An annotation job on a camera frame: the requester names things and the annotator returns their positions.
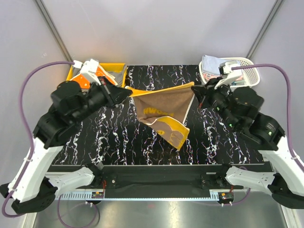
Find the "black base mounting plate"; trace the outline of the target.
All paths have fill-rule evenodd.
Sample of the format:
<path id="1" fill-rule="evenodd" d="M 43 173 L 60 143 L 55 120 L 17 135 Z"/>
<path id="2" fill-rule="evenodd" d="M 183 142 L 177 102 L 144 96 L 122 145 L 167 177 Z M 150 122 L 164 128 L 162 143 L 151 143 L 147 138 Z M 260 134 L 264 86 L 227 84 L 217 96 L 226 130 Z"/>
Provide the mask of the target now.
<path id="1" fill-rule="evenodd" d="M 105 181 L 106 199 L 127 200 L 200 200 L 210 197 L 210 190 L 224 189 L 215 181 L 225 165 L 130 165 L 102 169 L 99 182 L 84 189 L 101 189 Z"/>

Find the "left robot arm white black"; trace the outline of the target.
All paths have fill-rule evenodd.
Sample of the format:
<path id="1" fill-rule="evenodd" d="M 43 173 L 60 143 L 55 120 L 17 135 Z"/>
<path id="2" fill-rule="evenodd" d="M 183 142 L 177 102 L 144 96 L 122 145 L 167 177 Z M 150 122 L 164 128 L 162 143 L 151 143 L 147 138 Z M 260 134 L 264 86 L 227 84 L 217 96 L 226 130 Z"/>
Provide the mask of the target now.
<path id="1" fill-rule="evenodd" d="M 11 207 L 16 216 L 43 211 L 68 191 L 102 184 L 102 164 L 87 163 L 59 178 L 47 178 L 45 174 L 86 118 L 102 107 L 117 107 L 131 94 L 130 89 L 117 87 L 107 79 L 93 82 L 86 92 L 76 81 L 65 81 L 57 87 L 51 94 L 53 104 L 32 132 L 33 145 L 16 178 L 0 187 L 3 197 L 14 200 Z"/>

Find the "right small electronics board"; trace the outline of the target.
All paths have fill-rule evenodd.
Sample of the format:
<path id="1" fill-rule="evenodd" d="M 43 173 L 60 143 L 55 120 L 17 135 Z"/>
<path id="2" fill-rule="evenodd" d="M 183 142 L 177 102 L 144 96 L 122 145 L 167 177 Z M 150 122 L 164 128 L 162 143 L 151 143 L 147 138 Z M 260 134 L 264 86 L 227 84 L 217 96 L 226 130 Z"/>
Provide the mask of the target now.
<path id="1" fill-rule="evenodd" d="M 219 200 L 220 201 L 227 201 L 232 202 L 234 200 L 234 193 L 233 192 L 221 192 L 219 194 Z"/>

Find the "white perforated plastic basket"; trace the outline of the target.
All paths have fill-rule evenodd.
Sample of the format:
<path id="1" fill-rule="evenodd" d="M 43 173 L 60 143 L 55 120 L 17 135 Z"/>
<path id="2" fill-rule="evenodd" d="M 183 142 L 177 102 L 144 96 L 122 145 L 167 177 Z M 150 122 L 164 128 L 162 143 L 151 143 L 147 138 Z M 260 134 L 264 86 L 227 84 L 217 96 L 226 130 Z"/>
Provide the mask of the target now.
<path id="1" fill-rule="evenodd" d="M 236 60 L 239 62 L 240 66 L 253 65 L 253 62 L 251 60 L 244 57 L 224 57 L 222 59 L 226 59 L 226 62 L 231 60 Z M 199 63 L 199 74 L 201 77 L 202 84 L 204 85 L 206 84 L 206 82 L 203 79 L 204 72 L 201 70 L 201 63 L 202 61 Z M 243 86 L 230 85 L 231 88 L 244 87 L 244 86 L 252 87 L 252 86 L 256 86 L 260 82 L 260 75 L 256 68 L 242 69 L 242 74 L 243 74 L 242 76 L 246 81 L 246 85 Z"/>

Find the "small electronics board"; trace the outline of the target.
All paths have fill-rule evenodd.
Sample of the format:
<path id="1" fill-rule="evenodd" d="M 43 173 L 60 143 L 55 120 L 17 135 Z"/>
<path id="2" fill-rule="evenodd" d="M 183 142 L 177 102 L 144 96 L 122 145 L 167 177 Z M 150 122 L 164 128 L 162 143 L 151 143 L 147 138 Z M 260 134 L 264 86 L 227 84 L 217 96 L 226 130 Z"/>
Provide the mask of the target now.
<path id="1" fill-rule="evenodd" d="M 234 193 L 233 192 L 221 192 L 219 194 L 219 200 L 220 201 L 227 201 L 232 202 L 234 200 Z"/>
<path id="2" fill-rule="evenodd" d="M 103 199 L 104 198 L 104 192 L 103 191 L 93 191 L 92 192 L 92 198 L 93 199 Z"/>

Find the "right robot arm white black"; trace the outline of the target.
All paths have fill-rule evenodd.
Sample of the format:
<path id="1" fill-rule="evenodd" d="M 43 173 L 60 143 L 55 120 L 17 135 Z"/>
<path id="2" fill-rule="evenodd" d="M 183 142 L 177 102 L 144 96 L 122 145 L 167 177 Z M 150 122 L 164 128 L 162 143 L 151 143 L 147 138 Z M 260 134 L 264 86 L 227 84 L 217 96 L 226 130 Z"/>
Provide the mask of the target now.
<path id="1" fill-rule="evenodd" d="M 216 87 L 218 82 L 214 78 L 191 89 L 201 106 L 213 108 L 228 129 L 239 133 L 247 145 L 271 162 L 275 172 L 247 171 L 222 164 L 218 172 L 202 181 L 202 186 L 248 187 L 271 195 L 287 208 L 303 209 L 304 175 L 289 152 L 283 128 L 274 118 L 259 111 L 264 99 L 248 86 L 231 90 L 228 85 Z"/>

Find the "orange white patterned towel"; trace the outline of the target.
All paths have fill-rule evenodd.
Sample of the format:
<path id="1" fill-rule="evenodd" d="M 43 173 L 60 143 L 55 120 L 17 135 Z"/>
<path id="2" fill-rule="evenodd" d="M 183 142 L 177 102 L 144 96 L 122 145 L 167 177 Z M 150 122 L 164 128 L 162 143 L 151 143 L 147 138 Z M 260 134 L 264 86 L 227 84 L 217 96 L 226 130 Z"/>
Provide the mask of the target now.
<path id="1" fill-rule="evenodd" d="M 70 79 L 70 81 L 77 82 L 82 90 L 88 90 L 92 83 L 100 84 L 99 78 L 102 76 L 104 76 L 104 74 L 100 71 L 92 72 L 84 68 L 80 69 L 79 72 Z"/>

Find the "yellow plastic bin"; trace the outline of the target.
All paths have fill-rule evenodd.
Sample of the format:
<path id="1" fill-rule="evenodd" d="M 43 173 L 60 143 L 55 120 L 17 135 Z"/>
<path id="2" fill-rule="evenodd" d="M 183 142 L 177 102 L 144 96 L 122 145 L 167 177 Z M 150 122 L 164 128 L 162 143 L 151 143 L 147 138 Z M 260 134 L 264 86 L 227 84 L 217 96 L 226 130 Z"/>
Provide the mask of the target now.
<path id="1" fill-rule="evenodd" d="M 127 65 L 125 63 L 100 63 L 95 75 L 100 79 L 107 78 L 112 84 L 118 87 L 125 87 L 127 74 Z M 67 75 L 67 81 L 72 80 L 79 83 L 82 90 L 90 88 L 90 82 L 80 74 L 79 70 L 71 67 Z"/>

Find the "white waffle towel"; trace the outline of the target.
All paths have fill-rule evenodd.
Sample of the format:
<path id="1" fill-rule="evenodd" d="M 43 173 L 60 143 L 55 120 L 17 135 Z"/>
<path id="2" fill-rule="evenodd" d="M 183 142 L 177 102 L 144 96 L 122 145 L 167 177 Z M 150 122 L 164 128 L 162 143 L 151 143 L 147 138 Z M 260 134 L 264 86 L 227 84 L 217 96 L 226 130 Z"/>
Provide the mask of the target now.
<path id="1" fill-rule="evenodd" d="M 214 75 L 219 75 L 219 65 L 226 62 L 226 59 L 203 55 L 201 70 Z"/>

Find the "pink folded towel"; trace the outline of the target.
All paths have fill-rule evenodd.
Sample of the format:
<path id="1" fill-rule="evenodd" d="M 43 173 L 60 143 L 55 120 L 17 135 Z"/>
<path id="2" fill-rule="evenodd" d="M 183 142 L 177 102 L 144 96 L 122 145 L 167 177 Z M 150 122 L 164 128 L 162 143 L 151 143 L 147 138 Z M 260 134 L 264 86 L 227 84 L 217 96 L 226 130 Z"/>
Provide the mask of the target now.
<path id="1" fill-rule="evenodd" d="M 207 83 L 209 80 L 213 79 L 213 78 L 217 78 L 217 77 L 220 77 L 220 75 L 214 75 L 214 74 L 211 74 L 211 73 L 203 73 L 203 79 L 204 81 Z"/>

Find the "patterned folded towel in basket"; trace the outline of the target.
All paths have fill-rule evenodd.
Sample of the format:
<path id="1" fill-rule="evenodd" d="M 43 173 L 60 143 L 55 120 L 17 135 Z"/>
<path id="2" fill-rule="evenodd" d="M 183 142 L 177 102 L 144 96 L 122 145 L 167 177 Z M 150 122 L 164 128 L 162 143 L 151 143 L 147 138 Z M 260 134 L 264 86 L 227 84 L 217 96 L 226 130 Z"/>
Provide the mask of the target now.
<path id="1" fill-rule="evenodd" d="M 246 81 L 243 76 L 240 76 L 238 79 L 231 83 L 232 86 L 245 86 Z"/>

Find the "brown yellow bear towel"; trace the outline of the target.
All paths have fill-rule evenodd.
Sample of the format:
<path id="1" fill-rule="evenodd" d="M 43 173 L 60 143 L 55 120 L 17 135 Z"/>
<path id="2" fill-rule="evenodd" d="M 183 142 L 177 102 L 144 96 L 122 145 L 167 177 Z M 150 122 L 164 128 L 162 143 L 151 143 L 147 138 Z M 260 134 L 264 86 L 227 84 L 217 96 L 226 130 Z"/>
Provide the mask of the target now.
<path id="1" fill-rule="evenodd" d="M 184 123 L 194 100 L 193 86 L 194 82 L 155 91 L 125 88 L 132 91 L 137 120 L 180 150 L 190 133 Z"/>

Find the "grey towel in bin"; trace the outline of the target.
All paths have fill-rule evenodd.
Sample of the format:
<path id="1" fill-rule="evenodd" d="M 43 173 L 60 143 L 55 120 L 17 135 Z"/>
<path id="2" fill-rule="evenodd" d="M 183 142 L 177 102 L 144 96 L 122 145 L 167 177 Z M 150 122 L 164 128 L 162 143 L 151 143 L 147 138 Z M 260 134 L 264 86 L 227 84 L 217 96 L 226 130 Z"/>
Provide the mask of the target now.
<path id="1" fill-rule="evenodd" d="M 105 77 L 111 84 L 118 86 L 118 87 L 124 87 L 124 80 L 125 80 L 124 74 L 125 74 L 124 70 L 122 70 L 120 72 L 106 71 Z"/>

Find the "left small electronics board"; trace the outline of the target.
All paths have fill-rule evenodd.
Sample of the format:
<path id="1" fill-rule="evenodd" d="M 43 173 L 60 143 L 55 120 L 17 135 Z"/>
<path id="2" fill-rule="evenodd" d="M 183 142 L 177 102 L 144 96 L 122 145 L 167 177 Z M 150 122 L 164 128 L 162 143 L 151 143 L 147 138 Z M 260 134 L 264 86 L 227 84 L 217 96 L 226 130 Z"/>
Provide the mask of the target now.
<path id="1" fill-rule="evenodd" d="M 103 199 L 104 198 L 104 192 L 103 191 L 93 191 L 92 192 L 92 198 L 93 199 Z"/>

